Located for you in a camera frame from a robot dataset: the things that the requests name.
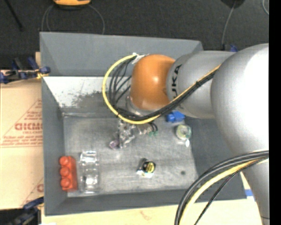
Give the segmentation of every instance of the black wire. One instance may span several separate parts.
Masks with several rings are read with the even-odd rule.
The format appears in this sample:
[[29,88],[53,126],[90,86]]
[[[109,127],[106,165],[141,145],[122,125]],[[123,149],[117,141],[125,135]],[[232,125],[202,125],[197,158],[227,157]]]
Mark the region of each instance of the black wire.
[[187,202],[189,201],[189,199],[191,197],[191,194],[197,188],[197,186],[201,184],[201,182],[203,180],[205,180],[209,176],[214,175],[215,173],[220,172],[221,170],[225,170],[225,169],[227,170],[231,167],[234,167],[234,166],[237,166],[239,164],[249,162],[249,161],[252,161],[252,160],[255,160],[255,159],[268,158],[268,156],[269,156],[268,150],[260,151],[260,152],[254,152],[253,155],[252,154],[244,154],[244,155],[240,155],[240,156],[236,156],[236,157],[233,157],[233,158],[226,159],[223,162],[221,162],[221,163],[215,165],[214,167],[208,169],[194,183],[192,183],[192,185],[187,189],[187,191],[183,195],[183,197],[182,197],[182,199],[181,199],[181,201],[178,205],[177,212],[176,212],[175,225],[179,225],[181,216],[182,216],[183,211],[184,211],[184,209],[187,205]]
[[127,69],[127,66],[128,64],[133,61],[134,59],[136,58],[136,55],[133,56],[132,58],[128,59],[127,61],[121,63],[120,65],[118,65],[118,67],[115,69],[113,75],[111,76],[111,82],[109,84],[109,92],[108,92],[108,95],[109,95],[109,101],[111,103],[111,105],[116,108],[116,93],[119,91],[119,89],[122,87],[122,85],[120,86],[119,89],[117,89],[117,85],[118,85],[118,77],[120,75],[120,72],[123,70],[123,68],[125,67],[125,70],[124,70],[124,74],[122,75],[122,77],[120,78],[119,81],[122,80],[122,78],[125,76],[126,74],[126,69]]
[[117,98],[116,100],[116,104],[118,103],[118,101],[121,99],[121,97],[130,89],[130,86],[128,86],[122,93],[121,95]]
[[158,131],[158,127],[154,122],[150,122],[150,125],[154,127],[154,132]]
[[197,221],[193,224],[193,225],[197,225],[198,222],[200,221],[200,219],[203,217],[203,215],[205,214],[205,212],[207,211],[207,209],[210,207],[211,203],[214,201],[214,199],[216,198],[216,196],[218,196],[218,194],[220,193],[220,191],[223,189],[223,187],[238,173],[240,173],[242,170],[251,167],[259,162],[261,162],[262,160],[264,160],[266,158],[261,158],[243,168],[240,168],[239,170],[237,170],[235,173],[231,174],[221,185],[220,187],[216,190],[216,192],[213,194],[213,196],[210,198],[210,200],[208,201],[208,203],[206,204],[205,208],[203,209],[203,211],[201,212],[201,214],[199,215]]

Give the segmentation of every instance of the small metal part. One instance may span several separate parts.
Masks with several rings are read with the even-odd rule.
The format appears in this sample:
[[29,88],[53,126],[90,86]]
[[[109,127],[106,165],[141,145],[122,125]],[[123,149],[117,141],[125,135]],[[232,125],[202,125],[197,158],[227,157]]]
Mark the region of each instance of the small metal part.
[[140,161],[139,168],[136,173],[143,177],[151,178],[154,174],[155,168],[156,164],[153,161],[143,158]]
[[186,141],[192,136],[192,128],[185,124],[180,124],[176,127],[177,138]]

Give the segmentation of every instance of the clamp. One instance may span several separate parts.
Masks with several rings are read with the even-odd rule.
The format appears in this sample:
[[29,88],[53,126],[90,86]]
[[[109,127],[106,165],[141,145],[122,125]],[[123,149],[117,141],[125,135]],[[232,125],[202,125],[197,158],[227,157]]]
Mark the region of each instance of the clamp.
[[39,67],[32,57],[28,57],[27,61],[31,67],[30,70],[25,70],[22,63],[18,58],[13,59],[12,69],[7,71],[5,74],[0,73],[0,83],[10,83],[19,80],[26,80],[29,78],[41,78],[51,72],[49,67]]

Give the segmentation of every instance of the blue clamp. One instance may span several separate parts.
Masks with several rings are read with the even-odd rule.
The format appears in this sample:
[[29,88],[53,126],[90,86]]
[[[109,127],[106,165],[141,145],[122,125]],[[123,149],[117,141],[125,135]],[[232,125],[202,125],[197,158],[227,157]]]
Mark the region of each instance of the blue clamp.
[[41,77],[42,75],[51,72],[51,69],[49,67],[40,68],[37,65],[37,62],[32,57],[28,57],[27,61],[30,65],[30,70],[26,70],[18,58],[13,59],[11,65],[12,69],[7,71],[5,74],[0,73],[0,83],[6,84],[23,79]]
[[185,118],[185,115],[179,111],[172,111],[168,115],[166,115],[166,121],[167,122],[180,122],[183,121]]
[[30,210],[40,204],[44,203],[44,197],[37,198],[23,206],[24,210]]

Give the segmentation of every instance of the black cable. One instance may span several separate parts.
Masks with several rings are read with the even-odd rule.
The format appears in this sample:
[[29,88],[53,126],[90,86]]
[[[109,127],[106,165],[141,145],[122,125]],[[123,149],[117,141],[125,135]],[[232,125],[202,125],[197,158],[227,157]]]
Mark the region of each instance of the black cable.
[[205,212],[207,211],[207,209],[210,207],[211,203],[214,201],[214,199],[216,198],[216,196],[218,196],[218,194],[220,193],[220,191],[223,189],[223,187],[238,173],[240,173],[242,170],[251,167],[259,162],[261,162],[262,160],[264,160],[265,158],[261,158],[255,162],[253,162],[252,164],[249,164],[239,170],[237,170],[235,173],[233,173],[232,175],[230,175],[221,185],[220,187],[216,190],[216,192],[213,194],[213,196],[210,198],[210,200],[208,201],[208,203],[206,204],[205,208],[203,209],[203,211],[200,213],[197,221],[193,224],[193,225],[197,225],[198,222],[200,221],[200,219],[203,217],[203,215],[205,214]]
[[108,91],[108,95],[109,95],[109,101],[111,103],[111,105],[113,107],[116,107],[116,93],[118,92],[119,89],[117,89],[117,84],[118,84],[118,77],[120,72],[123,70],[124,67],[127,68],[128,64],[135,59],[135,57],[132,57],[131,59],[123,62],[122,64],[120,64],[114,71],[113,75],[111,76],[111,81],[109,84],[109,91]]
[[199,186],[201,184],[201,182],[203,180],[205,180],[206,178],[208,178],[209,176],[214,175],[215,173],[218,173],[220,171],[223,170],[227,170],[231,167],[243,164],[245,162],[249,162],[255,159],[260,159],[260,158],[268,158],[269,156],[269,151],[260,151],[260,152],[254,152],[253,155],[252,154],[244,154],[244,155],[240,155],[240,156],[236,156],[233,158],[229,158],[224,160],[223,162],[211,167],[210,169],[208,169],[206,172],[204,172],[194,183],[192,183],[192,185],[187,189],[187,191],[185,192],[185,194],[183,195],[179,205],[178,205],[178,209],[176,212],[176,217],[175,217],[175,225],[179,225],[180,219],[182,217],[183,214],[183,210],[185,209],[187,202],[189,201],[192,193],[194,190],[197,189],[197,186]]
[[116,104],[118,103],[118,101],[121,99],[121,97],[123,97],[123,95],[130,89],[130,86],[128,86],[122,93],[121,95],[117,98],[116,100]]
[[235,5],[236,5],[236,1],[237,1],[237,0],[234,0],[233,6],[232,6],[232,8],[231,8],[231,10],[230,10],[229,16],[228,16],[228,18],[227,18],[227,20],[226,20],[226,23],[225,23],[225,26],[224,26],[223,35],[222,35],[222,40],[221,40],[221,47],[222,47],[223,50],[225,50],[224,39],[225,39],[225,35],[226,35],[226,29],[227,29],[229,20],[230,20],[230,18],[231,18],[231,15],[232,15],[232,13],[233,13],[233,11],[234,11],[234,8],[235,8]]
[[15,13],[13,7],[11,6],[9,0],[4,0],[4,1],[5,1],[6,5],[8,6],[10,12],[12,13],[12,15],[13,15],[15,21],[17,22],[20,31],[24,31],[24,27],[23,27],[22,23],[20,22],[20,20],[19,20],[17,14]]

